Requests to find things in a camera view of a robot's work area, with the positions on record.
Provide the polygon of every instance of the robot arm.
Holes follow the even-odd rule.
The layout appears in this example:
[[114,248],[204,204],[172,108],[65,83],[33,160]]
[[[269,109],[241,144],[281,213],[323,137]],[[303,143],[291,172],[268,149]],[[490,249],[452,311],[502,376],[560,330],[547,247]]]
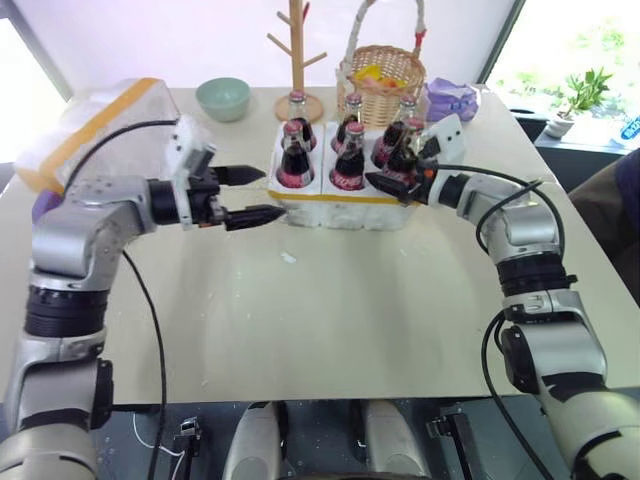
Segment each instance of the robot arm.
[[170,180],[78,182],[35,226],[27,315],[4,403],[13,435],[0,445],[1,479],[95,478],[88,432],[107,421],[113,398],[112,365],[99,356],[104,313],[127,243],[157,225],[224,223],[236,230],[284,213],[270,205],[236,212],[220,206],[220,184],[250,183],[264,174],[208,167],[214,153],[184,117],[167,147]]
[[[461,163],[461,130],[452,115],[426,133],[414,187],[379,173],[367,178],[405,202],[453,208],[477,226],[492,207],[522,187],[486,175],[439,170],[439,165]],[[570,289],[576,279],[562,265],[552,212],[523,195],[491,214],[481,236],[498,270],[503,312],[511,323],[501,335],[509,381],[536,395],[575,478],[640,479],[640,407],[605,386],[605,355],[580,295]]]

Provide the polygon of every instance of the purple bag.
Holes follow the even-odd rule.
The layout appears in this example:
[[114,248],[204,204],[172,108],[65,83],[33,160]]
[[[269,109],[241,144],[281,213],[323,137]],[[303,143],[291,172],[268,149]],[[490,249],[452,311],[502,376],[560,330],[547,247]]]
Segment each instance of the purple bag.
[[444,78],[436,78],[425,84],[425,95],[429,110],[427,121],[437,122],[452,113],[468,122],[478,111],[478,93],[467,84],[456,85]]

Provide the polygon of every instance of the white table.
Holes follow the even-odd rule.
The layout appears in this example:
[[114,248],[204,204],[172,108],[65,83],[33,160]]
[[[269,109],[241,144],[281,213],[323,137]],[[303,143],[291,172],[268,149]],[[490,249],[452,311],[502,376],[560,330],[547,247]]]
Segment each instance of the white table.
[[[310,90],[332,109],[333,89]],[[226,125],[199,111],[192,90],[173,93],[183,112],[215,132],[219,164],[267,168],[278,128],[271,108],[284,89],[255,89],[250,115]],[[465,126],[466,162],[553,182],[497,97],[482,97],[478,117]],[[222,201],[268,202],[264,186],[228,189]],[[566,224],[565,265],[580,279],[576,288],[607,352],[608,384],[640,385],[640,311],[564,192],[554,183],[544,190]],[[23,325],[33,198],[17,178],[0,198],[2,389]],[[234,233],[171,226],[129,251],[157,303],[172,402],[487,394],[480,341],[502,295],[472,225],[450,209],[419,208],[406,229],[386,233],[282,222]],[[126,265],[107,325],[115,401],[158,402],[151,318]],[[495,349],[489,360],[497,390],[514,393]]]

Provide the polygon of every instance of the glass bottle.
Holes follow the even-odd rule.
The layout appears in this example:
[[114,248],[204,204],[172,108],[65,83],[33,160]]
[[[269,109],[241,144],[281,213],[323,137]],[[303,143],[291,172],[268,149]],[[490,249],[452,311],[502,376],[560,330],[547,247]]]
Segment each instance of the glass bottle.
[[393,147],[402,136],[408,118],[415,116],[417,108],[416,98],[405,95],[400,99],[400,108],[396,112],[391,124],[387,127],[382,137],[376,140],[371,153],[371,160],[376,167],[382,168],[389,160]]
[[333,148],[334,152],[339,152],[342,147],[342,143],[344,142],[347,125],[351,122],[361,122],[362,121],[362,95],[353,92],[347,95],[345,98],[345,110],[342,117],[342,122],[340,122],[340,126],[338,127],[338,131],[336,132],[336,136],[331,139],[331,148]]
[[284,153],[276,173],[278,181],[287,188],[306,187],[313,180],[313,168],[303,147],[303,127],[298,121],[284,125]]
[[336,165],[331,170],[331,183],[341,190],[364,188],[364,125],[351,122],[346,126],[345,139],[338,154]]
[[292,90],[289,93],[289,120],[295,120],[302,125],[303,146],[310,152],[316,148],[317,140],[309,122],[306,102],[307,95],[302,90]]
[[400,140],[382,168],[385,175],[400,180],[407,186],[415,184],[417,153],[422,149],[424,127],[424,120],[418,117],[409,117],[406,120]]

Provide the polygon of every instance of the wooden coat rack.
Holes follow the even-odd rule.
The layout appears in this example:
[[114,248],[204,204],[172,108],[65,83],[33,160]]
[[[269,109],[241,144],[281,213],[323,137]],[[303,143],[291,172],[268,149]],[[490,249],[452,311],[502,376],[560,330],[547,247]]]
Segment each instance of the wooden coat rack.
[[[304,69],[313,65],[319,60],[327,56],[327,52],[322,52],[315,57],[304,61],[304,41],[303,41],[303,24],[309,11],[309,3],[302,7],[302,0],[289,0],[289,16],[282,12],[276,12],[276,16],[289,26],[291,32],[291,49],[278,40],[276,37],[267,33],[267,38],[275,43],[283,52],[291,57],[291,72],[293,76],[293,89],[304,91]],[[279,98],[276,101],[275,114],[280,120],[287,120],[289,112],[288,97]],[[324,113],[322,103],[313,95],[307,94],[307,113],[309,121],[314,122]]]

